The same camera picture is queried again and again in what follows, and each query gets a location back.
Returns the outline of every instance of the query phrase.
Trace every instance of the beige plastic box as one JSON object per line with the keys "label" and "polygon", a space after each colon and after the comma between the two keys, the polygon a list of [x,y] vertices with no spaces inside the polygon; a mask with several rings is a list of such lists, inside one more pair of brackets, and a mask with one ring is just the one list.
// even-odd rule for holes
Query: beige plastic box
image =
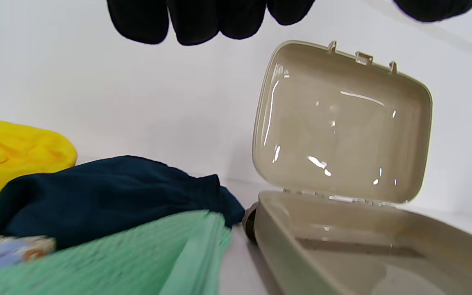
{"label": "beige plastic box", "polygon": [[472,295],[472,235],[395,208],[424,178],[427,87],[373,58],[288,41],[272,55],[253,160],[257,243],[285,295]]}

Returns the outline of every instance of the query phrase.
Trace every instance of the navy fabric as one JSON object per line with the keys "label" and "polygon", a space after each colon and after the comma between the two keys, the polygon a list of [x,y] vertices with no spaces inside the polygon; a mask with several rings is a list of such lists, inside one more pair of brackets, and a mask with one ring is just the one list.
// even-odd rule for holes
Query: navy fabric
{"label": "navy fabric", "polygon": [[64,249],[200,209],[223,214],[228,227],[245,213],[217,175],[195,178],[142,157],[114,157],[10,181],[0,193],[0,235],[47,235]]}

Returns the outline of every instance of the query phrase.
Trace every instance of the white backdrop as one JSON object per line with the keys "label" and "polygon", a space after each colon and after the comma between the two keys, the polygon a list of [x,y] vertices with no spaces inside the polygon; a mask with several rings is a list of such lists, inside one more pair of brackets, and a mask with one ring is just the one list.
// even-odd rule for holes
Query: white backdrop
{"label": "white backdrop", "polygon": [[253,121],[273,49],[288,39],[361,50],[433,94],[423,188],[413,205],[472,217],[472,11],[420,25],[389,0],[316,0],[299,24],[267,15],[252,38],[142,45],[105,0],[0,0],[0,119],[64,134],[80,162],[136,154],[193,174],[262,183]]}

